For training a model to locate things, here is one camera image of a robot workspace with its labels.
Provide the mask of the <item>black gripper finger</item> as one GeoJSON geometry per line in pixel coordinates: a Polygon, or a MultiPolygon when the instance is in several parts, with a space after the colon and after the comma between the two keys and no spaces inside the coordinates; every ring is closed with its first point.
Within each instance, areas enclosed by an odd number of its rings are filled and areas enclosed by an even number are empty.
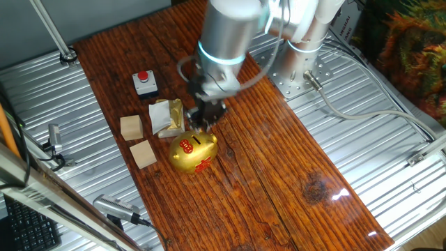
{"type": "Polygon", "coordinates": [[[216,112],[206,114],[204,119],[204,130],[208,132],[213,126],[215,126],[219,120],[226,114],[226,109],[221,109],[216,112]]]}
{"type": "Polygon", "coordinates": [[[203,121],[200,118],[200,112],[197,107],[193,107],[186,111],[186,119],[191,130],[195,132],[203,132],[203,121]]]}

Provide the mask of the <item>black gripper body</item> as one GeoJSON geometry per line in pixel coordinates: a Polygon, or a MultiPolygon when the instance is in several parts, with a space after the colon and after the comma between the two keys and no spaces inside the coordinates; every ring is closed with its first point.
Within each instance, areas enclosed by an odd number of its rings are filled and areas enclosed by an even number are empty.
{"type": "Polygon", "coordinates": [[[202,121],[204,121],[203,117],[206,114],[216,112],[221,109],[226,109],[226,105],[224,104],[223,100],[203,101],[201,99],[195,99],[194,101],[197,108],[199,109],[200,118],[202,121]]]}

